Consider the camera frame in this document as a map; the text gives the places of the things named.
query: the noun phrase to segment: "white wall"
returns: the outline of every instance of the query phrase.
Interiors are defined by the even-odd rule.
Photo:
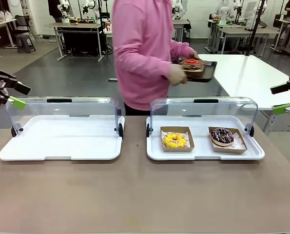
[[[53,35],[54,31],[52,28],[46,27],[46,25],[54,22],[54,19],[48,13],[48,3],[47,0],[28,0],[32,12],[32,16],[35,22],[36,30],[38,34],[50,34]],[[216,6],[221,0],[189,0],[188,1],[188,11],[186,12],[183,19],[189,19],[192,25],[191,38],[207,38],[209,29],[207,27],[207,19],[209,14],[214,12]],[[257,0],[245,0],[244,7],[250,1]],[[108,11],[112,12],[114,0],[108,1]],[[79,16],[79,8],[77,0],[70,0],[73,12],[75,16]],[[103,11],[106,11],[105,1],[102,1]],[[269,27],[272,27],[273,19],[275,14],[279,14],[281,8],[282,0],[268,0],[267,9],[262,16],[262,21],[264,21]],[[94,13],[89,11],[88,16],[93,16]]]

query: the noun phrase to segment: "brown table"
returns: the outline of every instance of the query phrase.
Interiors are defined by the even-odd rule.
[[[62,60],[63,58],[65,58],[67,55],[64,55],[61,49],[61,45],[62,42],[60,41],[60,37],[58,36],[58,33],[97,33],[97,38],[98,38],[98,49],[99,49],[99,59],[98,62],[100,62],[103,58],[104,55],[102,55],[101,52],[101,45],[100,45],[100,39],[99,39],[99,32],[98,32],[98,28],[100,27],[100,24],[96,24],[96,23],[79,23],[77,25],[75,25],[74,23],[51,23],[48,25],[48,27],[52,27],[54,29],[55,32],[55,36],[56,36],[56,40],[58,43],[58,49],[59,49],[59,53],[60,53],[60,57],[57,59],[57,61]],[[71,28],[83,28],[86,30],[83,31],[72,31],[70,30]]]
[[[113,161],[0,161],[0,232],[290,232],[290,164],[257,127],[250,162],[150,160],[144,117],[124,136]]]

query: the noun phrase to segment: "hand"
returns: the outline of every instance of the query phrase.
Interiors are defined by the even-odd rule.
[[[200,59],[199,56],[198,56],[198,54],[197,54],[197,52],[195,50],[191,50],[189,52],[189,58],[190,59],[196,59],[196,60],[199,60]]]
[[[171,64],[168,80],[172,85],[187,84],[187,76],[181,65]]]

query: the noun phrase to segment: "white table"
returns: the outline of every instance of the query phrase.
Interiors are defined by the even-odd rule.
[[[176,38],[175,38],[176,41],[180,41],[180,42],[183,41],[183,31],[184,31],[185,24],[189,24],[189,21],[186,19],[173,19],[173,27],[176,31]],[[110,31],[107,31],[106,28],[104,28],[103,30],[106,36],[112,35],[112,24],[110,27],[111,27]]]
[[[7,35],[8,35],[8,38],[9,38],[10,44],[11,44],[11,46],[9,46],[9,47],[7,47],[7,48],[17,48],[17,47],[14,45],[14,42],[13,42],[12,36],[10,35],[10,31],[9,31],[9,28],[8,28],[8,25],[7,25],[7,23],[13,22],[14,28],[16,29],[17,27],[16,27],[16,24],[15,24],[15,21],[16,21],[16,19],[11,19],[11,20],[6,20],[6,21],[2,21],[2,22],[0,22],[0,28],[2,28],[2,27],[6,27]]]
[[[97,33],[97,38],[98,38],[98,49],[99,49],[99,59],[98,62],[100,62],[103,58],[104,55],[101,52],[101,46],[100,46],[100,38],[99,38],[99,33],[98,33],[98,29],[101,25],[100,24],[95,24],[95,23],[79,23],[77,25],[75,24],[71,24],[71,23],[51,23],[48,25],[48,27],[53,27],[54,32],[55,32],[55,36],[56,36],[56,40],[58,43],[58,49],[60,52],[60,57],[57,59],[57,61],[62,60],[63,58],[65,58],[67,55],[64,55],[61,49],[61,41],[60,38],[58,36],[58,33]],[[90,29],[89,31],[71,31],[71,30],[64,30],[64,28],[83,28],[83,29]]]
[[[173,27],[175,29],[175,40],[182,42],[184,34],[184,25],[190,24],[186,19],[173,19]]]
[[[258,40],[254,46],[254,52],[256,50],[257,45],[260,42],[260,39],[263,38],[264,36],[266,36],[263,49],[262,49],[261,54],[259,56],[260,58],[264,54],[264,51],[265,51],[265,48],[267,45],[267,40],[268,40],[270,34],[278,34],[278,32],[273,30],[273,29],[269,29],[269,28],[257,28],[257,30],[256,30],[255,37],[258,38]],[[218,49],[221,37],[223,38],[223,47],[222,47],[221,54],[223,54],[227,38],[238,38],[238,41],[237,41],[237,46],[238,46],[241,38],[249,38],[251,35],[252,35],[252,31],[248,31],[244,27],[242,27],[242,28],[239,28],[239,27],[220,28],[219,32],[218,32],[218,36],[217,36],[216,48]]]
[[[217,41],[217,35],[218,35],[218,29],[223,28],[223,27],[228,27],[228,28],[244,28],[244,25],[239,25],[239,24],[219,24],[219,21],[214,21],[213,19],[208,19],[207,22],[211,24],[210,26],[210,33],[208,37],[208,45],[204,47],[207,51],[210,53],[215,53],[217,54],[216,50],[216,41]]]
[[[263,131],[268,134],[276,119],[273,106],[290,103],[290,91],[273,95],[270,88],[289,80],[289,77],[255,56],[199,55],[207,61],[217,61],[214,77],[230,97],[251,98],[258,110],[268,118]]]

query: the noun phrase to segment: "desk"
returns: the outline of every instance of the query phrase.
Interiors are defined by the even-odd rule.
[[[16,29],[17,27],[16,27],[16,24],[15,24],[15,21],[16,21],[16,19],[11,19],[11,20],[6,20],[6,21],[3,21],[3,22],[0,22],[0,28],[6,27],[7,35],[8,35],[10,44],[11,44],[11,46],[10,47],[7,47],[7,48],[17,48],[14,45],[12,36],[10,35],[9,28],[8,28],[8,25],[7,25],[7,23],[13,22],[14,28]]]
[[[222,27],[237,27],[237,28],[243,28],[244,26],[238,25],[238,24],[226,24],[226,25],[221,25],[219,24],[218,21],[214,21],[212,19],[208,19],[207,22],[211,24],[210,27],[210,33],[208,37],[208,45],[204,47],[207,51],[210,53],[215,53],[215,46],[216,46],[216,39],[217,39],[217,34],[218,34],[218,28]]]
[[[60,61],[67,56],[67,55],[64,55],[62,52],[61,42],[60,42],[60,38],[58,36],[58,33],[74,32],[74,33],[97,33],[98,49],[99,49],[98,62],[100,62],[104,57],[104,55],[102,55],[102,52],[101,52],[100,39],[99,39],[99,33],[98,33],[98,28],[100,26],[101,26],[100,24],[95,24],[95,23],[79,23],[78,25],[74,25],[74,24],[70,24],[70,23],[51,23],[51,24],[49,24],[48,27],[53,27],[53,29],[54,29],[56,40],[58,43],[59,52],[60,52],[60,58],[58,58],[57,61]],[[67,30],[63,30],[63,28],[89,28],[90,31],[70,31],[70,30],[67,31]]]
[[[186,19],[173,19],[173,27],[175,29],[175,40],[182,42],[183,41],[183,32],[184,25],[190,24]]]
[[[268,118],[263,131],[269,134],[276,120],[273,106],[290,103],[290,91],[273,95],[270,88],[286,83],[289,76],[252,55],[199,56],[218,62],[214,74],[219,84],[217,95],[220,96],[224,89],[230,97],[251,98]]]
[[[290,232],[290,164],[258,127],[262,161],[163,162],[145,123],[126,117],[112,161],[0,161],[0,233]]]
[[[220,28],[218,36],[217,36],[217,43],[216,43],[217,44],[217,49],[218,49],[222,34],[224,34],[224,36],[223,36],[223,47],[222,47],[221,54],[224,53],[224,47],[225,47],[227,38],[238,38],[238,41],[240,41],[240,38],[248,38],[248,37],[250,37],[252,32],[248,31],[248,30],[245,30],[244,28],[239,28],[239,27],[224,27],[224,28]],[[264,54],[269,34],[278,34],[278,32],[273,30],[273,29],[268,29],[268,28],[257,28],[257,30],[256,30],[255,37],[258,38],[258,40],[256,42],[255,47],[259,44],[260,39],[266,35],[266,40],[264,42],[264,46],[263,46],[263,49],[261,51],[260,57],[262,57],[263,54]]]
[[[274,51],[277,51],[279,52],[280,50],[277,50],[277,46],[278,46],[278,43],[279,43],[279,40],[280,40],[280,37],[281,37],[281,34],[282,34],[282,29],[285,25],[289,25],[290,24],[290,21],[287,21],[287,20],[284,20],[284,19],[278,19],[279,22],[281,22],[281,26],[280,26],[280,30],[279,30],[279,36],[277,38],[277,41],[276,41],[276,44],[273,48],[271,48],[272,50]]]

